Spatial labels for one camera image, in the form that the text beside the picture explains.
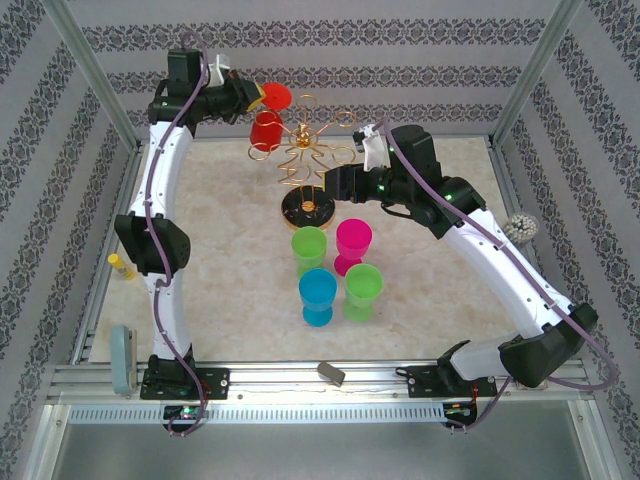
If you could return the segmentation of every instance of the black round base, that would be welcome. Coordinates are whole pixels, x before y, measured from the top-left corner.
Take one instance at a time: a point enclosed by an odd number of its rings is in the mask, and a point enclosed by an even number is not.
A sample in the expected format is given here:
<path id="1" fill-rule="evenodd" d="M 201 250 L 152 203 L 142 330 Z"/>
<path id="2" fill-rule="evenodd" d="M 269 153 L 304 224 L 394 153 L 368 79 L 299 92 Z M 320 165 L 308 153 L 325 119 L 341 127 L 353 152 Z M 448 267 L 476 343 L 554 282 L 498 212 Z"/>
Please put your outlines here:
<path id="1" fill-rule="evenodd" d="M 280 210 L 294 230 L 309 226 L 324 229 L 333 220 L 336 204 L 321 188 L 304 185 L 285 195 Z"/>

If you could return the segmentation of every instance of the striped wall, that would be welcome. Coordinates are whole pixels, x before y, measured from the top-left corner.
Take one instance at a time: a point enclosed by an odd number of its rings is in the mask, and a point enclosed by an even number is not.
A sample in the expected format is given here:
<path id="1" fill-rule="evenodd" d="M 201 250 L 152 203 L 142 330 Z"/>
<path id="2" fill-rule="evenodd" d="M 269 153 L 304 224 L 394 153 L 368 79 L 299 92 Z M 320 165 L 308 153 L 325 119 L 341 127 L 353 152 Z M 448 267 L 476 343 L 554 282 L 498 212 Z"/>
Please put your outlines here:
<path id="1" fill-rule="evenodd" d="M 438 134 L 490 133 L 557 0 L 205 0 L 70 3 L 138 134 L 187 28 L 243 74 L 311 93 L 322 124 L 344 109 L 361 122 L 389 115 Z M 288 121 L 297 118 L 290 112 Z M 252 122 L 199 127 L 246 135 Z"/>
<path id="2" fill-rule="evenodd" d="M 503 145 L 545 275 L 597 309 L 620 368 L 597 401 L 623 478 L 640 478 L 639 4 L 582 4 Z"/>
<path id="3" fill-rule="evenodd" d="M 0 479 L 10 479 L 50 367 L 68 362 L 129 152 L 40 3 L 4 2 L 0 16 Z"/>

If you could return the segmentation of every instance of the beige floor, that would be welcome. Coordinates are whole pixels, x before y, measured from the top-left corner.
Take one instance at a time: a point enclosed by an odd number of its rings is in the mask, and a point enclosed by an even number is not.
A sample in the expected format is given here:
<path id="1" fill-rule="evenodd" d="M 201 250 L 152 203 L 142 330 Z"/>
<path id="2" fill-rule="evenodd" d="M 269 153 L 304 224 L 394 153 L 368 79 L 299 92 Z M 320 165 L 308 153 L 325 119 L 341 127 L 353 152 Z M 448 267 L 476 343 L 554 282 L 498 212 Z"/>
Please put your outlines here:
<path id="1" fill-rule="evenodd" d="M 341 220 L 370 223 L 374 240 L 365 259 L 380 268 L 386 282 L 374 318 L 364 325 L 343 318 L 339 278 L 333 320 L 323 328 L 309 327 L 297 292 L 292 230 L 280 217 L 287 187 L 277 183 L 279 162 L 255 163 L 247 158 L 247 147 L 247 142 L 194 143 L 180 180 L 176 223 L 192 242 L 184 297 L 197 360 L 433 358 L 460 340 L 514 330 L 462 257 L 426 228 L 391 217 L 374 202 L 337 204 L 325 261 L 332 270 Z M 443 172 L 469 180 L 502 223 L 506 214 L 483 139 L 437 139 L 436 150 Z M 112 275 L 92 362 L 110 361 L 109 331 L 117 324 L 137 330 L 138 359 L 146 361 L 152 323 L 140 275 L 132 281 Z"/>

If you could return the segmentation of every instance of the green cup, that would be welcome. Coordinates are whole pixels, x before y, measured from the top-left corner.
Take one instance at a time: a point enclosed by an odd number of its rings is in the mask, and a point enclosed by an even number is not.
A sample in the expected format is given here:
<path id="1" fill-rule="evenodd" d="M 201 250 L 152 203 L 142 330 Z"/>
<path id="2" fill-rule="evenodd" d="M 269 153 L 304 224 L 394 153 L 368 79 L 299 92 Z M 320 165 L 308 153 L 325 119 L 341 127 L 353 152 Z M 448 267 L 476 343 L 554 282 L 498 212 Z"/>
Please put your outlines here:
<path id="1" fill-rule="evenodd" d="M 345 276 L 347 299 L 343 305 L 345 318 L 352 322 L 366 322 L 373 315 L 373 304 L 382 292 L 384 280 L 373 265 L 354 265 Z"/>
<path id="2" fill-rule="evenodd" d="M 291 248 L 298 261 L 298 278 L 322 266 L 327 253 L 327 236 L 317 227 L 302 227 L 293 234 Z"/>

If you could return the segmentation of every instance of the blue cup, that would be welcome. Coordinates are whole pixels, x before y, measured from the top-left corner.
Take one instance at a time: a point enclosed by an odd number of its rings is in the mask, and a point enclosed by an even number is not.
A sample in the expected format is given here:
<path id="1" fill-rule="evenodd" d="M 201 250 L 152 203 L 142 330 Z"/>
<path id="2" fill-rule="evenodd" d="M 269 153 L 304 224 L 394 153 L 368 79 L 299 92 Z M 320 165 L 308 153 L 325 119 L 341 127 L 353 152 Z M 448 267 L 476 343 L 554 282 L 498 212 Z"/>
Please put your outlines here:
<path id="1" fill-rule="evenodd" d="M 338 282 L 328 270 L 314 268 L 300 278 L 298 284 L 304 308 L 302 316 L 312 327 L 324 327 L 333 317 L 331 305 L 336 298 Z"/>

